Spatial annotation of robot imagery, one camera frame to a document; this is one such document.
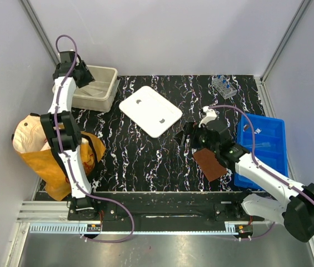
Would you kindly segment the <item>beige plastic bin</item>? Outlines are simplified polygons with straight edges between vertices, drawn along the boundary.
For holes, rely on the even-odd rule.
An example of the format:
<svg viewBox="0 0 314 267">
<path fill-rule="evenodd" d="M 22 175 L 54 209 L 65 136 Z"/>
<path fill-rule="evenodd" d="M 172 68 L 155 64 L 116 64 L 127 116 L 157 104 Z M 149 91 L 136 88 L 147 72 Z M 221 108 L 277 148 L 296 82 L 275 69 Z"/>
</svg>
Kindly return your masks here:
<svg viewBox="0 0 314 267">
<path fill-rule="evenodd" d="M 53 114 L 56 107 L 58 112 L 70 111 L 74 108 L 108 112 L 111 109 L 117 92 L 117 70 L 110 67 L 87 65 L 83 78 L 76 81 L 74 76 L 64 80 L 68 67 L 60 71 L 60 64 L 53 74 L 54 93 L 52 104 L 48 110 Z"/>
</svg>

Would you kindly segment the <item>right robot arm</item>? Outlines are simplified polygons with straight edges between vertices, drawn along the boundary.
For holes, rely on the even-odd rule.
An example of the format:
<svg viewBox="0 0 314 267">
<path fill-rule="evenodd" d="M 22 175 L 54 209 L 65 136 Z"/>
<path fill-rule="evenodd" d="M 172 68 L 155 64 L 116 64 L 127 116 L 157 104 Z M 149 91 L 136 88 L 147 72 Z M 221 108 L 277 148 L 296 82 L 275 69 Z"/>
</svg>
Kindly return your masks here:
<svg viewBox="0 0 314 267">
<path fill-rule="evenodd" d="M 262 217 L 281 224 L 297 240 L 306 243 L 314 236 L 314 184 L 305 186 L 266 165 L 247 148 L 234 142 L 220 122 L 207 125 L 188 122 L 174 136 L 179 145 L 206 149 L 222 167 L 255 182 L 272 198 L 247 194 L 232 205 L 237 220 Z"/>
</svg>

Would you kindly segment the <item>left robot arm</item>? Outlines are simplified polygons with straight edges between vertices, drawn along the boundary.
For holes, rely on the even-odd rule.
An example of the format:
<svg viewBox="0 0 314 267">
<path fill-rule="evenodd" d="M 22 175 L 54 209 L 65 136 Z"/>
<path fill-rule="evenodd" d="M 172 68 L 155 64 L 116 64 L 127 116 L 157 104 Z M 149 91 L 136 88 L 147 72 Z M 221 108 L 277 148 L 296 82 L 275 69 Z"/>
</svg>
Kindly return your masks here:
<svg viewBox="0 0 314 267">
<path fill-rule="evenodd" d="M 93 77 L 83 62 L 77 62 L 77 52 L 63 51 L 59 57 L 60 63 L 53 73 L 53 101 L 40 121 L 53 157 L 71 187 L 68 220 L 93 220 L 98 218 L 99 206 L 89 197 L 92 188 L 81 160 L 82 134 L 71 113 L 77 86 L 87 85 Z"/>
</svg>

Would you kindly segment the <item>white capped tube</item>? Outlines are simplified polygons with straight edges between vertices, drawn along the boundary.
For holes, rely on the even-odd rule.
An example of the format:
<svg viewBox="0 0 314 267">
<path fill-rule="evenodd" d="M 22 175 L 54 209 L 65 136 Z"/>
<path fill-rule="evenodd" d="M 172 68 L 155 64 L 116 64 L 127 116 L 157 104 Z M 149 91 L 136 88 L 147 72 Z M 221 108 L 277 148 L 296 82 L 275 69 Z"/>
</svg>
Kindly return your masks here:
<svg viewBox="0 0 314 267">
<path fill-rule="evenodd" d="M 255 129 L 255 134 L 260 134 L 261 131 L 262 131 L 262 130 L 261 130 L 260 128 L 256 128 L 256 129 Z"/>
</svg>

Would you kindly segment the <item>clear glass rod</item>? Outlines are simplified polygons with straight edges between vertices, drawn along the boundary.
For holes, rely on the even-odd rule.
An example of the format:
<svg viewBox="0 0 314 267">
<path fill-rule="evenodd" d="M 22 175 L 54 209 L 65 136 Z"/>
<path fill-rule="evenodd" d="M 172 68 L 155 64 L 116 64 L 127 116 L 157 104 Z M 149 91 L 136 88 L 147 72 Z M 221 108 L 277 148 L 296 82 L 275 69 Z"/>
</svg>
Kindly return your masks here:
<svg viewBox="0 0 314 267">
<path fill-rule="evenodd" d="M 89 96 L 100 96 L 102 94 L 104 94 L 104 91 L 101 91 L 99 88 L 95 88 L 95 87 L 84 87 L 81 89 L 81 91 L 83 91 L 85 94 L 89 95 Z"/>
</svg>

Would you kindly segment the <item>white plastic lid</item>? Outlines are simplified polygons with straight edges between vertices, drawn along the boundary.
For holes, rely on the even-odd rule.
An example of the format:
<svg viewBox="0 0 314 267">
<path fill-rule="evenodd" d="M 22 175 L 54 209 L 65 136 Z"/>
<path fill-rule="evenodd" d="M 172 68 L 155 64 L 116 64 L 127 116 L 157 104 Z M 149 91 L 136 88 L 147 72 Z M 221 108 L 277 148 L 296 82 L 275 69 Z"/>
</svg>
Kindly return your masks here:
<svg viewBox="0 0 314 267">
<path fill-rule="evenodd" d="M 143 86 L 119 104 L 119 109 L 152 138 L 174 125 L 183 112 L 150 86 Z"/>
</svg>

